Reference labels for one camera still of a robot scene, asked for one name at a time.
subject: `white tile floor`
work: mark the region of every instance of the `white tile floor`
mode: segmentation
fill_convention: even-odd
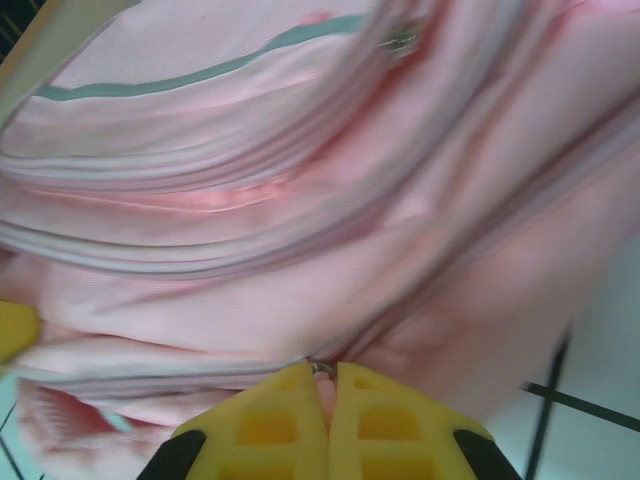
[[[640,239],[613,266],[555,368],[536,376],[529,391],[490,423],[500,448],[526,480],[640,479],[637,292]],[[554,384],[557,391],[547,387]],[[8,415],[13,402],[14,381],[4,379],[0,479],[43,480],[16,438],[15,417]]]

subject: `yellow plastic part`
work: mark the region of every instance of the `yellow plastic part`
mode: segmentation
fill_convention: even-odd
[[[33,345],[40,335],[40,318],[31,307],[0,302],[0,365]]]
[[[207,438],[187,480],[475,480],[453,433],[491,435],[387,377],[338,365],[328,435],[311,366],[288,367],[190,420]]]
[[[476,480],[456,430],[491,435],[475,421],[390,378],[338,366],[330,479]]]
[[[311,366],[288,367],[195,417],[207,440],[187,480],[326,480],[329,442]]]

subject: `pink backpack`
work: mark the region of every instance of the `pink backpack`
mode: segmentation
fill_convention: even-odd
[[[44,322],[12,364],[42,468],[133,479],[309,360],[486,418],[640,225],[639,45],[638,0],[117,14],[0,131],[0,298]]]

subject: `zipper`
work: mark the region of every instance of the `zipper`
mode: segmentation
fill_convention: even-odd
[[[564,158],[555,163],[548,162],[547,164],[551,164],[548,171],[541,172],[529,188],[512,199],[512,202],[509,202],[509,206],[503,213],[497,214],[487,222],[491,226],[490,228],[479,229],[479,232],[469,239],[467,244],[471,245],[470,247],[452,254],[449,257],[453,259],[452,261],[444,261],[438,271],[423,280],[422,284],[427,281],[431,283],[430,289],[419,295],[409,293],[357,330],[343,334],[341,338],[304,358],[297,358],[261,369],[222,370],[200,375],[122,377],[40,383],[45,387],[64,391],[91,403],[92,401],[104,400],[132,400],[150,395],[191,394],[215,389],[242,390],[294,363],[334,364],[338,361],[349,361],[389,328],[402,326],[402,323],[393,324],[394,315],[389,315],[398,305],[408,303],[409,307],[403,311],[409,313],[417,311],[426,299],[428,300],[430,292],[437,290],[436,283],[447,281],[455,276],[466,265],[499,244],[501,240],[519,227],[526,225],[528,221],[549,208],[567,192],[579,188],[585,179],[593,178],[611,160],[621,158],[625,152],[637,148],[639,139],[640,94],[631,102],[625,102],[622,111],[619,111],[613,119],[601,126],[594,135],[589,136],[586,141],[582,141],[564,155]],[[438,272],[443,270],[446,270],[446,274],[439,275]]]
[[[348,236],[358,235],[376,220],[398,190],[440,147],[473,103],[516,34],[527,6],[525,0],[504,0],[491,18],[490,33],[477,46],[476,54],[465,71],[455,79],[449,95],[440,99],[438,121],[427,119],[424,129],[417,132],[405,152],[386,162],[384,168],[369,173],[354,188],[314,207],[313,215],[295,218],[259,235],[171,247],[79,240],[0,221],[0,243],[12,250],[83,268],[138,276],[196,279],[221,278],[273,268],[304,258]],[[400,36],[392,35],[391,40],[400,56],[406,55],[408,45],[415,41],[412,33],[402,32]]]
[[[102,193],[239,188],[277,177],[307,160],[348,124],[386,72],[416,48],[422,22],[398,25],[399,18],[409,12],[398,12],[394,4],[379,2],[350,52],[303,105],[279,124],[254,132],[248,142],[224,154],[207,155],[206,149],[211,147],[204,146],[148,155],[146,162],[143,155],[74,158],[75,165],[99,165],[97,169],[56,165],[55,159],[25,162],[5,157],[2,169],[8,177],[27,185]]]
[[[392,328],[401,329],[405,322],[394,323],[394,311],[402,305],[405,318],[411,321],[440,286],[451,282],[468,265],[498,246],[507,237],[551,207],[563,196],[594,178],[612,160],[640,148],[640,91],[625,99],[612,116],[601,120],[582,139],[559,152],[557,162],[546,162],[533,181],[516,194],[507,205],[472,233],[461,248],[449,254],[431,274],[401,299],[390,304],[373,320],[356,331],[325,345],[310,361],[351,361],[367,345]]]

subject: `black grout line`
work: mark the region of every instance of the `black grout line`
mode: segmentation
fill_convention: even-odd
[[[560,374],[562,372],[562,365],[564,363],[565,356],[567,354],[567,346],[569,341],[565,341],[560,350],[556,354],[551,372],[548,378],[548,391],[554,392],[560,381]],[[553,400],[550,396],[544,397],[542,403],[542,409],[540,410],[540,417],[538,419],[538,427],[533,439],[533,445],[531,446],[531,453],[529,454],[529,464],[527,465],[527,472],[524,480],[535,480],[538,472],[538,466],[542,457],[542,451],[544,448],[544,441],[547,436],[547,430],[549,428],[549,421],[551,419],[551,410],[553,409]]]
[[[591,415],[592,417],[599,418],[600,420],[614,423],[620,427],[628,428],[629,430],[640,433],[639,418],[635,418],[621,412],[616,412],[610,408],[602,407],[572,395],[567,395],[566,393],[550,391],[547,387],[537,385],[535,383],[530,384],[526,388],[526,391],[539,397],[549,397],[554,403],[564,405],[565,407],[578,410],[582,413],[586,413],[587,415]]]
[[[2,431],[2,429],[4,428],[4,426],[7,424],[7,422],[9,421],[9,417],[11,416],[11,414],[13,413],[13,410],[16,408],[16,404],[15,402],[13,403],[13,405],[11,406],[11,410],[9,410],[9,413],[7,413],[7,416],[4,417],[4,420],[2,421],[2,425],[0,425],[0,432]]]
[[[22,472],[18,468],[18,465],[16,464],[16,461],[14,460],[13,455],[11,455],[9,448],[7,447],[7,444],[4,443],[4,440],[2,439],[2,437],[0,437],[0,450],[4,452],[18,480],[24,480],[24,476],[22,476]]]

